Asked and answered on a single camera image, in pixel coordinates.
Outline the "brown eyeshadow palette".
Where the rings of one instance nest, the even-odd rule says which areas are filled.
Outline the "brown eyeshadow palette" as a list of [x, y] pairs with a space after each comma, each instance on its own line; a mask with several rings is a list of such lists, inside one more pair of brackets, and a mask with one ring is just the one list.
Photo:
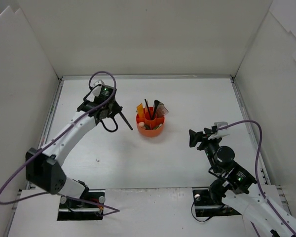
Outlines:
[[168, 114], [169, 111], [166, 109], [166, 107], [160, 103], [157, 107], [157, 111], [156, 111], [156, 114], [158, 117], [162, 117], [162, 116], [165, 116], [166, 114]]

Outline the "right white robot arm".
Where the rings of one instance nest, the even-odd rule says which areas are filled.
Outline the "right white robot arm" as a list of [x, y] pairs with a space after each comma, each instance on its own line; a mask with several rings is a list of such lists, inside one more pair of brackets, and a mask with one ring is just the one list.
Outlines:
[[210, 201], [235, 209], [267, 237], [296, 237], [296, 218], [261, 189], [257, 179], [234, 160], [234, 150], [220, 145], [221, 140], [208, 128], [189, 130], [189, 146], [205, 152], [208, 172], [216, 177], [208, 188]]

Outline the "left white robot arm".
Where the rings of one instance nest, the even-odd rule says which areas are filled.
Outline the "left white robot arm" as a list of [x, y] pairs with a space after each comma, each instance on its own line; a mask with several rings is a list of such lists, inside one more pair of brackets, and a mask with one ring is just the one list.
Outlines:
[[31, 148], [26, 153], [26, 160], [36, 158], [26, 165], [26, 178], [52, 195], [71, 197], [71, 202], [77, 207], [87, 205], [89, 188], [79, 180], [69, 178], [63, 171], [62, 165], [75, 145], [102, 120], [114, 119], [122, 107], [115, 100], [116, 90], [108, 85], [96, 89], [99, 94], [93, 101], [84, 98], [78, 106], [74, 117], [52, 140], [51, 146], [45, 144], [39, 153]]

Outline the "large black makeup brush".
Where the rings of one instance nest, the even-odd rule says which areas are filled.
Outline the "large black makeup brush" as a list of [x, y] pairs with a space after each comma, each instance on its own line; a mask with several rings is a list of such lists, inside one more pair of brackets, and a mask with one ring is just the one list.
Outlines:
[[124, 120], [124, 122], [126, 123], [126, 125], [129, 127], [129, 129], [131, 131], [133, 131], [133, 127], [131, 126], [131, 124], [129, 123], [129, 121], [127, 120], [126, 116], [123, 114], [122, 111], [119, 112], [119, 115], [121, 116], [121, 118]]

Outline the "orange sunscreen tube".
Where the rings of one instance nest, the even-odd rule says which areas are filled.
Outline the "orange sunscreen tube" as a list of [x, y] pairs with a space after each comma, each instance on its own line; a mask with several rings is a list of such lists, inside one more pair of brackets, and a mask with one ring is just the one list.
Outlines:
[[143, 119], [145, 117], [145, 108], [142, 103], [137, 106], [137, 114], [138, 118]]

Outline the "small black makeup brush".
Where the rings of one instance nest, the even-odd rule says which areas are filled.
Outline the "small black makeup brush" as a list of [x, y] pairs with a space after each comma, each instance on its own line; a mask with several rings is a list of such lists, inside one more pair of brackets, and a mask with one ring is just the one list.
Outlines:
[[160, 104], [160, 101], [159, 100], [154, 100], [154, 104], [153, 104], [153, 111], [152, 111], [152, 115], [150, 116], [151, 119], [154, 119], [155, 116], [156, 116], [156, 111], [157, 111], [157, 108]]

